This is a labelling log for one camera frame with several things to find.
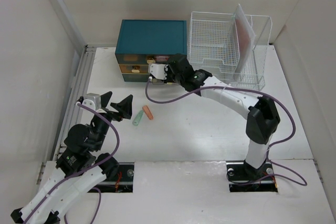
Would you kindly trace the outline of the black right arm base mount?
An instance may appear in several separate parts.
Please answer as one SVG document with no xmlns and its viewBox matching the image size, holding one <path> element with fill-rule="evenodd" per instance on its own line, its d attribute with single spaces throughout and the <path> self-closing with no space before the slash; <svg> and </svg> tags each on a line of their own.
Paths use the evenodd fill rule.
<svg viewBox="0 0 336 224">
<path fill-rule="evenodd" d="M 270 162 L 264 162 L 261 168 L 254 169 L 245 161 L 228 161 L 226 169 L 231 193 L 278 192 Z"/>
</svg>

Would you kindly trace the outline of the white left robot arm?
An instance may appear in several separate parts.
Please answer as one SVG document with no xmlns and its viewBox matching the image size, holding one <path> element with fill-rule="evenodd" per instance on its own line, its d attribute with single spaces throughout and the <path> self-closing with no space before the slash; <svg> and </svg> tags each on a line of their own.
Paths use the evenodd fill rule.
<svg viewBox="0 0 336 224">
<path fill-rule="evenodd" d="M 101 150 L 107 132 L 116 131 L 112 122 L 132 116 L 133 95 L 118 103 L 111 103 L 111 97 L 109 91 L 103 95 L 89 93 L 77 100 L 76 106 L 91 112 L 92 120 L 70 128 L 64 140 L 66 149 L 51 176 L 26 206 L 13 210 L 10 216 L 14 223 L 59 223 L 80 197 L 100 182 L 117 176 L 116 150 L 93 155 Z"/>
</svg>

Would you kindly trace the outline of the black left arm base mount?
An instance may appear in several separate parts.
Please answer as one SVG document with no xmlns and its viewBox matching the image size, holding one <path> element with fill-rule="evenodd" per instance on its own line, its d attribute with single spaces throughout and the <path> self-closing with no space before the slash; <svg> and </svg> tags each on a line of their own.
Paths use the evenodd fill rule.
<svg viewBox="0 0 336 224">
<path fill-rule="evenodd" d="M 132 193 L 134 163 L 120 163 L 117 174 L 95 185 L 102 193 Z"/>
</svg>

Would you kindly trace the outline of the pink lid marker tube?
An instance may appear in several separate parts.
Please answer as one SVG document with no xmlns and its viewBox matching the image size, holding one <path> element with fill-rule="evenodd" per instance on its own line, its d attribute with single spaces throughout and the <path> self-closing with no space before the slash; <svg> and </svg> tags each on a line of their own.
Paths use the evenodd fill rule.
<svg viewBox="0 0 336 224">
<path fill-rule="evenodd" d="M 167 62 L 170 56 L 155 56 L 155 62 Z"/>
</svg>

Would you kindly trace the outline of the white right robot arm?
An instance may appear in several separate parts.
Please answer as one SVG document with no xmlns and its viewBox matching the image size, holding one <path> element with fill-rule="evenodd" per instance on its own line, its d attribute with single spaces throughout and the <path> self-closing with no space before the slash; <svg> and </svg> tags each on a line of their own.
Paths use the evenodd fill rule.
<svg viewBox="0 0 336 224">
<path fill-rule="evenodd" d="M 243 172 L 250 179 L 258 178 L 266 162 L 269 142 L 280 123 L 280 116 L 273 99 L 262 95 L 254 97 L 242 91 L 233 91 L 210 72 L 195 70 L 186 56 L 174 55 L 159 70 L 159 78 L 171 79 L 187 92 L 196 91 L 203 98 L 216 101 L 237 112 L 246 120 L 246 135 L 249 138 L 248 152 Z"/>
</svg>

